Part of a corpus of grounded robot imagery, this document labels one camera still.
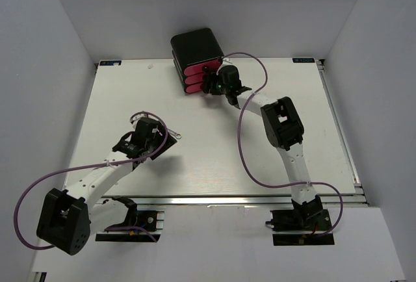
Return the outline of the silver wrench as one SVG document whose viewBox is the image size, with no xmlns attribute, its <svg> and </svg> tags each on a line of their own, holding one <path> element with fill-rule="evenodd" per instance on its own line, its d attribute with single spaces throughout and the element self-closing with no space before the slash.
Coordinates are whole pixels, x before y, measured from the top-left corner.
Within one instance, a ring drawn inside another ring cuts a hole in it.
<svg viewBox="0 0 416 282">
<path fill-rule="evenodd" d="M 177 133 L 171 129 L 168 129 L 168 133 L 173 136 L 175 139 L 180 140 L 182 138 L 180 133 Z"/>
</svg>

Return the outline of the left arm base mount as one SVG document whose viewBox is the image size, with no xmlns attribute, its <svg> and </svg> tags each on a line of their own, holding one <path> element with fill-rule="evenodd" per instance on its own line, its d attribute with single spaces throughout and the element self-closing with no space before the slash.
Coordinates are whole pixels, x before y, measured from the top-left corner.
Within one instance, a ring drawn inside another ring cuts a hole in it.
<svg viewBox="0 0 416 282">
<path fill-rule="evenodd" d="M 121 205 L 119 217 L 122 220 L 105 224 L 104 230 L 96 233 L 96 242 L 157 243 L 159 241 L 164 225 L 164 211 L 138 205 L 132 199 L 123 196 L 106 199 L 102 205 L 108 203 Z"/>
</svg>

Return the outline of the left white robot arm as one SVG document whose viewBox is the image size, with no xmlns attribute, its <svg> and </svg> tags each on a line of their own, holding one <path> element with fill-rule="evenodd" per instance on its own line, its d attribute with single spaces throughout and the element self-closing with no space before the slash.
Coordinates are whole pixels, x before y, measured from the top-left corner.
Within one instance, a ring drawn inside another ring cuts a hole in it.
<svg viewBox="0 0 416 282">
<path fill-rule="evenodd" d="M 102 231 L 148 233 L 137 204 L 125 196 L 102 197 L 148 159 L 154 160 L 177 143 L 163 122 L 143 116 L 133 122 L 103 163 L 63 190 L 50 190 L 44 199 L 36 229 L 38 238 L 75 255 L 91 235 Z"/>
</svg>

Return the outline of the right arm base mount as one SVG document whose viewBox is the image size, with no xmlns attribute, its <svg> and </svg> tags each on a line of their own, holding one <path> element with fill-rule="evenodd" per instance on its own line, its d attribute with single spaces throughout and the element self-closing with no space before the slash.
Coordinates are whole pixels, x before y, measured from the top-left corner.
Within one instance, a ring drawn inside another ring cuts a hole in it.
<svg viewBox="0 0 416 282">
<path fill-rule="evenodd" d="M 265 226 L 272 230 L 274 246 L 333 246 L 332 233 L 323 235 L 332 228 L 329 212 L 303 220 L 295 210 L 274 210 Z"/>
</svg>

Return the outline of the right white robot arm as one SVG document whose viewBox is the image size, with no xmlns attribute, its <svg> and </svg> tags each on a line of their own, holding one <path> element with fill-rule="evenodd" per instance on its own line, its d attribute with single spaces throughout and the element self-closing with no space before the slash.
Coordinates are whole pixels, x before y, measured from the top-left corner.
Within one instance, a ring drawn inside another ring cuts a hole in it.
<svg viewBox="0 0 416 282">
<path fill-rule="evenodd" d="M 291 189 L 291 201 L 295 209 L 294 223 L 301 229 L 309 229 L 317 221 L 322 202 L 311 183 L 303 151 L 304 126 L 289 97 L 277 100 L 267 98 L 260 90 L 243 86 L 239 71 L 232 64 L 221 65 L 217 71 L 203 67 L 202 92 L 213 96 L 225 96 L 227 102 L 240 110 L 237 126 L 237 146 L 244 170 L 250 179 L 264 188 Z M 242 152 L 242 117 L 246 111 L 263 121 L 266 137 L 276 148 L 285 167 L 289 182 L 268 185 L 256 179 L 248 169 Z"/>
</svg>

